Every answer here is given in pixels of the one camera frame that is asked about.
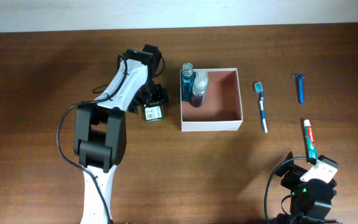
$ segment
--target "open box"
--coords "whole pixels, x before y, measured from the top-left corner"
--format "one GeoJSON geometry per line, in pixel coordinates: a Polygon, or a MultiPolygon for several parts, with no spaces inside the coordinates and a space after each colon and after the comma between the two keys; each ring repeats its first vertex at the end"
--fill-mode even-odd
{"type": "Polygon", "coordinates": [[[209,78],[205,102],[195,108],[180,100],[181,131],[237,131],[242,123],[237,69],[194,69],[194,72],[202,70],[208,72],[209,78]]]}

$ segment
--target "blue razor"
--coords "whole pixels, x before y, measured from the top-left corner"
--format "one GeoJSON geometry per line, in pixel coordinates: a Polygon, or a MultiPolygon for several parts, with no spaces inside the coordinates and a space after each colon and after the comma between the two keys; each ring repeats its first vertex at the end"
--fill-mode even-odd
{"type": "Polygon", "coordinates": [[[302,78],[304,78],[304,74],[293,74],[292,78],[298,78],[298,96],[299,96],[299,103],[303,103],[303,81],[302,78]]]}
{"type": "Polygon", "coordinates": [[[265,118],[265,110],[264,110],[264,89],[262,88],[262,83],[255,83],[255,91],[260,93],[259,107],[260,107],[260,118],[262,119],[262,125],[264,127],[265,133],[267,133],[267,125],[265,118]]]}

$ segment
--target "small box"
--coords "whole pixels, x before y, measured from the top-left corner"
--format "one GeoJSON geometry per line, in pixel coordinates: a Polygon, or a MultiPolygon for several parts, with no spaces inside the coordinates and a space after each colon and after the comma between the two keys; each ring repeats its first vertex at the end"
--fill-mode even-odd
{"type": "Polygon", "coordinates": [[[239,75],[236,68],[194,69],[207,71],[204,104],[195,108],[181,100],[181,131],[237,131],[242,123],[239,75]]]}

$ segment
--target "toothpaste tube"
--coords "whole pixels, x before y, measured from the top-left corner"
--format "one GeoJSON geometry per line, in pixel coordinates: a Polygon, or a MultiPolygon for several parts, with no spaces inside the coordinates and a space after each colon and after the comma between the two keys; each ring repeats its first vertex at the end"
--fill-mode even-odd
{"type": "Polygon", "coordinates": [[[305,138],[306,138],[306,148],[308,150],[308,158],[317,159],[317,150],[316,144],[314,143],[313,131],[311,130],[311,124],[309,120],[303,121],[303,126],[305,130],[305,138]]]}

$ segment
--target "white backdrop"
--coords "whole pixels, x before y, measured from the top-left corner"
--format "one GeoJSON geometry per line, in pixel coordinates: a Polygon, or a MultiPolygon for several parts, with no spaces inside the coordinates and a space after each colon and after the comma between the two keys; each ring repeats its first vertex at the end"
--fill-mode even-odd
{"type": "Polygon", "coordinates": [[[358,22],[358,0],[0,0],[0,32],[358,22]]]}

